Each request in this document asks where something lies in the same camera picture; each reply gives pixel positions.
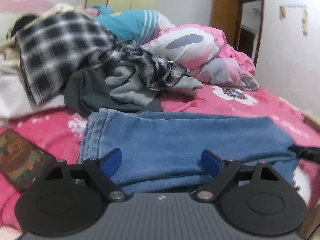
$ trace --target clothing pile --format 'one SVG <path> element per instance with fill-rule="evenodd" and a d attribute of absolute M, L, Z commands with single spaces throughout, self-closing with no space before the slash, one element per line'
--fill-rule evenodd
<path fill-rule="evenodd" d="M 65 104 L 83 117 L 102 107 L 126 113 L 162 111 L 155 98 L 159 91 L 194 98 L 203 87 L 184 66 L 134 41 L 118 40 L 73 7 L 60 6 L 37 18 L 2 47 L 17 55 L 20 51 L 20 75 L 35 106 L 47 106 L 63 93 Z"/>

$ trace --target jeans seam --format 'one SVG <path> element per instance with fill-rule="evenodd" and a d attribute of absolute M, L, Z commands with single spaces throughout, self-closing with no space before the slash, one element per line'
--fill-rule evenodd
<path fill-rule="evenodd" d="M 102 124 L 101 129 L 100 129 L 99 140 L 98 140 L 98 147 L 97 147 L 97 158 L 99 158 L 100 140 L 101 140 L 102 130 L 103 130 L 104 125 L 105 125 L 105 123 L 106 123 L 106 121 L 107 121 L 108 114 L 109 114 L 109 111 L 107 111 L 106 117 L 104 118 L 103 124 Z"/>

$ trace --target blue gripper pad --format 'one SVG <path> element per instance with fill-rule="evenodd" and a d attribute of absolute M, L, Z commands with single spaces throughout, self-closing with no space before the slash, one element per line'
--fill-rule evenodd
<path fill-rule="evenodd" d="M 225 167 L 225 161 L 209 150 L 204 150 L 201 154 L 201 165 L 204 170 L 215 178 Z"/>
<path fill-rule="evenodd" d="M 100 169 L 108 178 L 111 178 L 120 167 L 121 162 L 122 152 L 119 148 L 115 148 L 99 160 Z"/>

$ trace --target pink floral bedsheet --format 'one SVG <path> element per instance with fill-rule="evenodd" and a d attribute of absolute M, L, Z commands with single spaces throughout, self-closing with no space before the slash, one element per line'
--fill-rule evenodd
<path fill-rule="evenodd" d="M 188 102 L 169 95 L 161 95 L 160 101 L 166 112 L 269 116 L 275 124 L 287 131 L 298 145 L 320 147 L 320 134 L 303 123 L 301 110 L 263 87 L 258 91 L 248 92 L 204 85 L 203 89 L 197 91 L 197 97 L 193 101 Z M 313 207 L 320 197 L 320 166 L 300 160 L 294 183 L 295 187 L 300 188 L 299 194 L 308 208 Z"/>
<path fill-rule="evenodd" d="M 46 111 L 13 121 L 9 127 L 27 140 L 53 154 L 57 159 L 75 163 L 80 152 L 82 134 L 87 121 L 67 109 Z M 0 174 L 0 226 L 20 230 L 14 206 L 20 193 Z"/>

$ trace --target metal bolt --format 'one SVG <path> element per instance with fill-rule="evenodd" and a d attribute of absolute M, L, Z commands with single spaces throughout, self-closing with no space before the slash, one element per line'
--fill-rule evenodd
<path fill-rule="evenodd" d="M 213 194 L 210 191 L 200 191 L 197 196 L 198 198 L 203 200 L 208 200 L 213 198 Z"/>
<path fill-rule="evenodd" d="M 117 199 L 117 200 L 120 200 L 120 199 L 123 199 L 124 198 L 124 193 L 122 191 L 113 191 L 109 194 L 109 197 L 112 198 L 112 199 Z"/>

